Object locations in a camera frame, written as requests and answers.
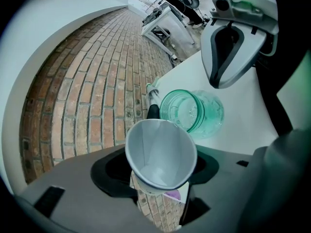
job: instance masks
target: jar mouth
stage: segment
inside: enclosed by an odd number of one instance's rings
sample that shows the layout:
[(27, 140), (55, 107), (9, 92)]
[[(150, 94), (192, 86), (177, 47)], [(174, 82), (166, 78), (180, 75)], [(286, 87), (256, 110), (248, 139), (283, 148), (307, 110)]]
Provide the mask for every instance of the jar mouth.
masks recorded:
[(204, 116), (201, 116), (202, 111), (204, 112), (204, 110), (202, 110), (202, 106), (203, 106), (202, 102), (191, 92), (189, 92), (187, 90), (177, 89), (177, 90), (174, 90), (174, 91), (171, 91), (170, 93), (168, 93), (164, 97), (164, 99), (160, 105), (160, 116), (161, 116), (161, 111), (164, 110), (164, 107), (168, 106), (166, 103), (170, 101), (171, 95), (173, 95), (174, 93), (178, 93), (178, 92), (184, 92), (184, 93), (187, 93), (188, 95), (190, 95), (194, 99), (194, 102), (195, 102), (195, 105), (197, 108), (197, 116), (196, 116), (194, 123), (192, 124), (192, 126), (189, 129), (185, 129), (188, 133), (190, 133), (191, 131), (195, 130), (198, 126), (200, 126), (200, 122), (202, 122), (203, 118), (204, 118)]

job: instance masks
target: paper cup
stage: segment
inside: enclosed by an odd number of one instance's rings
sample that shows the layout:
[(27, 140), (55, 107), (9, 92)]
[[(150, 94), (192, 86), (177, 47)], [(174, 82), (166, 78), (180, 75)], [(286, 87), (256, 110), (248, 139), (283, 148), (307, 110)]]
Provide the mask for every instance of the paper cup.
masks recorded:
[(160, 119), (136, 123), (126, 136), (125, 153), (142, 191), (151, 195), (181, 187), (197, 161), (190, 135)]

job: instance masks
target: black pants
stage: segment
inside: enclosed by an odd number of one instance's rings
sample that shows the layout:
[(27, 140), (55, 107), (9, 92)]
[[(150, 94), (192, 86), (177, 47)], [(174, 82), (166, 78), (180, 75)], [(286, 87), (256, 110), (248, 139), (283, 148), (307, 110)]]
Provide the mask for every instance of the black pants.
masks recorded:
[(190, 19), (190, 21), (194, 22), (194, 24), (199, 24), (202, 22), (202, 19), (194, 11), (194, 9), (187, 7), (181, 1), (179, 0), (166, 0), (166, 1), (175, 6), (177, 10), (179, 10), (181, 13), (187, 16)]

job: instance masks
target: green glass jar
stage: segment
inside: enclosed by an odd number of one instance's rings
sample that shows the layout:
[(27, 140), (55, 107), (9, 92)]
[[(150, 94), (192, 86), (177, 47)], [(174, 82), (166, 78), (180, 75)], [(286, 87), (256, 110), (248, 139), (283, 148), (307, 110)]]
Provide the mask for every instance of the green glass jar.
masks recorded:
[(203, 90), (174, 90), (160, 106), (160, 118), (174, 122), (194, 138), (215, 134), (224, 120), (224, 107), (219, 98)]

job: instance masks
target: white desk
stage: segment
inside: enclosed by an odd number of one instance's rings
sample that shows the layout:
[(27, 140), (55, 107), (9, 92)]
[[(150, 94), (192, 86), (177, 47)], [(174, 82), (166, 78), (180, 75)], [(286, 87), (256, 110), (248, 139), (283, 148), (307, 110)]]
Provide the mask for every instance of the white desk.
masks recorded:
[(176, 89), (205, 90), (220, 98), (225, 110), (224, 123), (214, 136), (194, 139), (198, 145), (252, 155), (255, 149), (270, 145), (278, 137), (254, 68), (231, 87), (215, 89), (208, 82), (199, 51), (160, 78), (158, 89), (161, 98)]
[(159, 28), (167, 37), (170, 37), (169, 34), (165, 32), (160, 26), (159, 23), (165, 19), (165, 18), (171, 18), (178, 26), (179, 28), (183, 31), (184, 35), (186, 38), (189, 40), (191, 44), (194, 44), (194, 41), (192, 37), (190, 36), (189, 32), (185, 29), (185, 25), (173, 14), (171, 11), (170, 7), (166, 7), (163, 11), (162, 14), (152, 22), (148, 23), (147, 25), (142, 27), (141, 35), (144, 35), (145, 37), (149, 38), (151, 41), (153, 41), (156, 45), (158, 45), (162, 50), (164, 50), (166, 53), (168, 53), (170, 56), (173, 54), (166, 46), (162, 44), (154, 34), (151, 32), (152, 29), (155, 27)]

